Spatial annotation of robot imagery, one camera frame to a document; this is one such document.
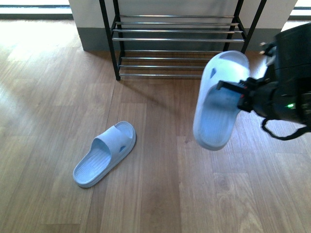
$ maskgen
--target green led light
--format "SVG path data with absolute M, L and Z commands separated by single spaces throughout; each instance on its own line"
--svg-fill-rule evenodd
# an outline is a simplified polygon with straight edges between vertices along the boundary
M 295 104 L 294 104 L 294 103 L 290 103 L 290 104 L 287 105 L 286 107 L 288 107 L 288 108 L 294 108 L 294 107 L 295 107 Z

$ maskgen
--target slipper strap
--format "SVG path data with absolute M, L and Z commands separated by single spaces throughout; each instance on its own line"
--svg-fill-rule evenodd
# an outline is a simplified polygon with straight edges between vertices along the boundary
M 130 145 L 132 140 L 120 130 L 118 130 L 115 126 L 110 127 L 96 138 L 103 141 L 107 145 L 111 155 L 119 154 L 120 149 Z

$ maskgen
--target shoe rack shelf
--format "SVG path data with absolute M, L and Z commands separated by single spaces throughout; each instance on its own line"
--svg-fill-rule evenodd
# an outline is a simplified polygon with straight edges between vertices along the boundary
M 241 44 L 245 53 L 266 4 L 260 1 L 247 32 L 239 17 L 243 0 L 238 0 L 231 16 L 122 15 L 118 0 L 112 0 L 111 26 L 105 1 L 99 1 L 118 81 L 121 77 L 200 78 L 208 60 L 227 51 L 231 43 Z

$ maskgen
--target slide sandal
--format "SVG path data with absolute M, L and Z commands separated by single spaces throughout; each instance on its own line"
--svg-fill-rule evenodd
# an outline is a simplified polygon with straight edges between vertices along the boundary
M 88 188 L 101 180 L 134 147 L 136 133 L 134 127 L 121 121 L 94 138 L 86 156 L 73 170 L 73 179 L 83 188 Z
M 238 51 L 219 53 L 206 65 L 193 121 L 194 138 L 203 148 L 223 148 L 240 112 L 237 104 L 241 94 L 225 88 L 216 90 L 218 81 L 238 83 L 249 75 L 248 60 Z

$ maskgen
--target robotic arm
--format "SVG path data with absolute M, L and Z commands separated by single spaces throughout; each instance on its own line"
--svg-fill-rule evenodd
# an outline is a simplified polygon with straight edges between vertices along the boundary
M 263 78 L 241 80 L 239 85 L 219 81 L 217 89 L 241 93 L 238 108 L 264 117 L 262 128 L 272 137 L 291 140 L 311 132 L 311 23 L 283 31 L 275 39 L 262 44 L 268 65 Z M 278 137 L 265 127 L 273 119 L 305 127 Z

